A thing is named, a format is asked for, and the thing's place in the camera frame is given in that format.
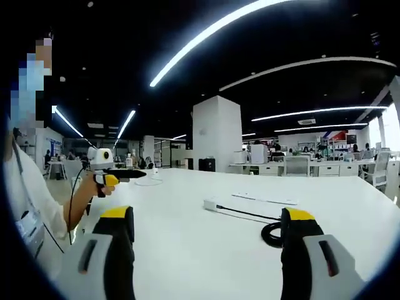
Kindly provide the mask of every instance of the desk drawer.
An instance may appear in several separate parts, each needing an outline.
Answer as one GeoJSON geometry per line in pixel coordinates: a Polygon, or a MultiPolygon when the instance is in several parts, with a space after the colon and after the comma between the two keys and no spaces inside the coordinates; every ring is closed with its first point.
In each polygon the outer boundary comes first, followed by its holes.
{"type": "Polygon", "coordinates": [[[319,167],[319,175],[320,176],[327,176],[327,175],[339,176],[339,166],[320,166],[319,167]]]}
{"type": "Polygon", "coordinates": [[[278,167],[277,166],[262,166],[259,167],[260,170],[260,175],[272,175],[272,176],[278,176],[278,167]]]}
{"type": "Polygon", "coordinates": [[[340,166],[339,176],[358,176],[358,166],[356,164],[340,166]]]}

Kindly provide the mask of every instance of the lanyard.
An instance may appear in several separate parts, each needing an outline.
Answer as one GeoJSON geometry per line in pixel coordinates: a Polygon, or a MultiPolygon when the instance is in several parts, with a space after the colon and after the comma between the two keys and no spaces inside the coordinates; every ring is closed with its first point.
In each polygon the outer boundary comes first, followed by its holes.
{"type": "Polygon", "coordinates": [[[29,197],[28,189],[26,188],[23,178],[23,166],[21,164],[21,158],[19,157],[19,151],[14,140],[12,141],[12,148],[14,149],[14,153],[16,155],[19,174],[21,176],[21,182],[25,192],[25,196],[31,207],[30,210],[24,212],[21,220],[16,221],[15,224],[18,228],[19,233],[21,234],[22,239],[25,242],[25,245],[33,254],[33,256],[37,258],[44,242],[45,225],[40,218],[39,210],[34,207],[32,200],[29,197]]]}
{"type": "Polygon", "coordinates": [[[24,189],[24,193],[25,193],[26,199],[27,199],[29,205],[33,208],[33,210],[36,211],[36,212],[39,212],[39,211],[34,207],[34,205],[33,205],[33,203],[32,203],[32,200],[31,200],[31,198],[29,197],[28,189],[26,188],[25,180],[24,180],[24,178],[23,178],[23,171],[24,171],[23,165],[21,164],[21,158],[19,157],[19,151],[18,151],[17,144],[15,143],[15,140],[14,140],[14,139],[12,140],[12,148],[14,149],[14,153],[15,153],[15,156],[16,156],[16,159],[17,159],[17,165],[18,165],[18,169],[19,169],[19,175],[20,175],[20,177],[21,177],[22,188],[24,189]]]}

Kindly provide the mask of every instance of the ceiling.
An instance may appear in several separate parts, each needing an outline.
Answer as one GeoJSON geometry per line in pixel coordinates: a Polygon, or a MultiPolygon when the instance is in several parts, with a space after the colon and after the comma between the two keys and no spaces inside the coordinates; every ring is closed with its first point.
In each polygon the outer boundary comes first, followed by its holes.
{"type": "MultiPolygon", "coordinates": [[[[327,112],[251,122],[275,114],[371,105],[396,73],[376,62],[336,61],[292,67],[220,88],[252,73],[331,57],[375,58],[399,65],[395,9],[389,1],[294,0],[252,12],[222,28],[183,57],[157,84],[165,64],[212,23],[252,0],[64,1],[53,14],[52,76],[45,98],[85,138],[145,134],[173,138],[191,131],[193,105],[220,95],[241,105],[243,133],[274,135],[316,118],[317,126],[353,123],[363,111],[327,112]],[[371,34],[379,36],[374,41],[371,34]],[[102,123],[91,129],[87,123],[102,123]]],[[[380,105],[391,102],[387,95],[380,105]]],[[[372,112],[368,119],[379,112],[372,112]]],[[[51,127],[77,137],[59,117],[51,127]]]]}

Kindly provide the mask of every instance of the id badge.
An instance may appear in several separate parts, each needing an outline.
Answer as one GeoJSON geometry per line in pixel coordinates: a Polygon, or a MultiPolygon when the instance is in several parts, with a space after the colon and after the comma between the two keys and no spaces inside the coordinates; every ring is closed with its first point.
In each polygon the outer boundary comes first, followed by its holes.
{"type": "Polygon", "coordinates": [[[44,242],[44,224],[40,215],[34,211],[28,211],[25,216],[16,221],[16,226],[25,245],[36,258],[44,242]]]}

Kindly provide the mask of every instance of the table surface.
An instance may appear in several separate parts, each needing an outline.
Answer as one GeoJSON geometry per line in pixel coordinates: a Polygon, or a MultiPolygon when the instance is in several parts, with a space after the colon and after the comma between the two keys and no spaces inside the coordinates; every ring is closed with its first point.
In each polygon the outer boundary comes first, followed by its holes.
{"type": "MultiPolygon", "coordinates": [[[[400,161],[400,159],[391,159],[390,161],[400,161]]],[[[350,165],[362,165],[362,164],[375,164],[375,160],[373,158],[371,159],[362,159],[360,161],[310,161],[310,166],[311,167],[320,167],[320,166],[350,166],[350,165]]],[[[267,162],[266,164],[252,164],[252,163],[246,163],[246,164],[230,164],[230,166],[254,166],[254,167],[263,167],[263,166],[277,166],[277,167],[283,167],[284,163],[283,161],[271,161],[267,162]]]]}
{"type": "Polygon", "coordinates": [[[157,175],[148,172],[136,183],[158,184],[152,176],[163,182],[155,186],[122,182],[111,196],[95,197],[86,226],[86,232],[91,232],[106,209],[134,208],[138,299],[280,299],[281,250],[261,239],[265,224],[206,211],[205,199],[275,217],[284,205],[231,194],[298,200],[296,208],[314,215],[322,230],[333,234],[354,256],[356,271],[364,280],[382,268],[399,236],[400,209],[355,176],[264,177],[183,169],[160,169],[157,175]]]}

